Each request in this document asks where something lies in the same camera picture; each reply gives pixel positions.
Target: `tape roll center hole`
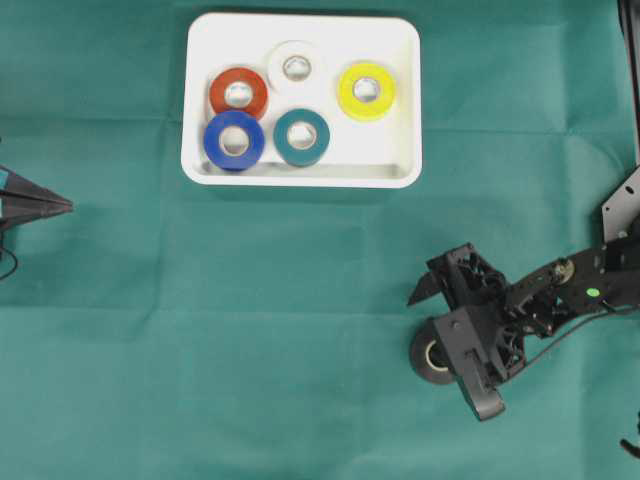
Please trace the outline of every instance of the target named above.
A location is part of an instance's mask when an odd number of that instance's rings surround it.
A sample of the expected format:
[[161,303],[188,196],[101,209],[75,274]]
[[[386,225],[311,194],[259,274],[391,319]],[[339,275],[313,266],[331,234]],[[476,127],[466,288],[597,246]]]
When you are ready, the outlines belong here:
[[380,84],[375,78],[359,78],[353,85],[353,96],[362,103],[375,102],[380,97]]
[[230,157],[244,154],[249,143],[249,135],[240,127],[227,127],[220,133],[220,149]]
[[224,91],[224,101],[231,108],[244,108],[253,100],[253,90],[245,82],[233,82]]
[[302,82],[311,75],[311,63],[301,55],[293,55],[284,61],[282,70],[292,82]]
[[440,354],[440,350],[436,346],[436,341],[432,340],[427,345],[427,348],[424,352],[425,359],[427,360],[427,364],[432,370],[436,372],[448,372],[449,369],[446,367],[444,361],[442,360],[442,356]]
[[307,122],[295,122],[287,131],[287,141],[296,150],[308,150],[315,145],[318,132]]

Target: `white tape roll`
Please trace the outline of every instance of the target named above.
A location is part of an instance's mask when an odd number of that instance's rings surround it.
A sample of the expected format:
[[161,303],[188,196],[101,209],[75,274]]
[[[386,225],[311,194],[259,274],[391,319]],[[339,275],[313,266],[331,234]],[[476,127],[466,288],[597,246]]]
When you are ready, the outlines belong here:
[[267,76],[280,93],[295,93],[318,84],[324,76],[322,55],[312,44],[290,41],[278,45],[269,56]]

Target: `blue tape roll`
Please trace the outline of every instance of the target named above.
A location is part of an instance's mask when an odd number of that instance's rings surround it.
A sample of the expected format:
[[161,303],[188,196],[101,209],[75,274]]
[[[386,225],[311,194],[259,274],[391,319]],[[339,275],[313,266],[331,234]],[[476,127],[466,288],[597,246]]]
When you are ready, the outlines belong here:
[[[220,135],[228,127],[244,130],[249,138],[249,146],[241,155],[229,155],[220,145]],[[264,133],[255,118],[241,111],[219,113],[204,132],[204,150],[214,165],[231,171],[246,170],[255,165],[264,150]]]
[[[296,123],[308,124],[315,130],[315,142],[308,148],[295,148],[289,142],[289,129]],[[285,162],[296,167],[313,165],[329,146],[329,126],[316,112],[299,108],[285,113],[276,123],[273,141]]]

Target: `white tray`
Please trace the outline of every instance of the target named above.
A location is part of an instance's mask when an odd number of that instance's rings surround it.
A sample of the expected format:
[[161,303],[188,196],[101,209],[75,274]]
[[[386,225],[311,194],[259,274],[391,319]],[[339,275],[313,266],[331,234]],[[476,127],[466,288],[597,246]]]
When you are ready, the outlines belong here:
[[[267,82],[267,60],[279,44],[301,40],[324,57],[324,85],[312,95],[269,88],[269,106],[260,120],[266,146],[260,161],[240,173],[213,165],[203,147],[213,118],[208,101],[213,79],[231,66],[246,66]],[[340,74],[358,61],[388,68],[397,98],[381,120],[361,123],[347,117],[336,97]],[[324,156],[311,167],[289,166],[276,151],[272,134],[281,115],[296,107],[321,114],[331,131]],[[182,168],[205,185],[402,188],[422,170],[420,38],[398,18],[328,17],[208,13],[189,29],[182,129]]]

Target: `teal tablecloth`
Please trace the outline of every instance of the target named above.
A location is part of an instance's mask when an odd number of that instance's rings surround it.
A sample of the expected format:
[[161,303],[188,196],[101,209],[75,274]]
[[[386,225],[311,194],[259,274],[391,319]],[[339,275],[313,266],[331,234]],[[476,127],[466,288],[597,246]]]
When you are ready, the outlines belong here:
[[[234,6],[416,25],[421,178],[190,182],[187,28]],[[633,167],[614,0],[2,0],[0,136],[0,163],[76,205],[9,238],[22,268],[0,286],[0,478],[640,472],[617,446],[640,408],[633,320],[582,331],[484,424],[407,360],[444,311],[405,308],[427,258],[473,241],[515,280],[599,240],[595,212]]]

